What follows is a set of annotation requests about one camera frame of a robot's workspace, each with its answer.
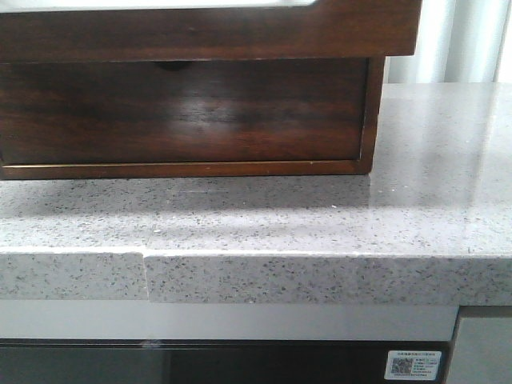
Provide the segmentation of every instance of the drawer front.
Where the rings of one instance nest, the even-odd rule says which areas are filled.
[[[0,14],[0,62],[346,58],[412,54],[421,0]]]
[[[358,159],[366,59],[0,66],[4,166]]]

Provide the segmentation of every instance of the countertop surface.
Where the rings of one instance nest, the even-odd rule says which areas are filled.
[[[512,85],[385,86],[368,176],[0,196],[0,298],[512,305]]]

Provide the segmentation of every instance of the wooden drawer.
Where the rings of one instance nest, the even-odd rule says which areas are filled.
[[[0,66],[4,171],[230,162],[237,173],[240,162],[357,161],[368,65],[341,58]]]
[[[368,173],[419,6],[0,14],[0,178]]]

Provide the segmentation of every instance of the appliance door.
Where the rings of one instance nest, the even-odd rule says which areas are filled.
[[[440,383],[445,342],[52,341],[0,344],[15,384]]]

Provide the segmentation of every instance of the label with qr code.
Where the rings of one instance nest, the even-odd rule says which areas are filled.
[[[390,350],[385,380],[434,381],[441,352],[433,350]]]

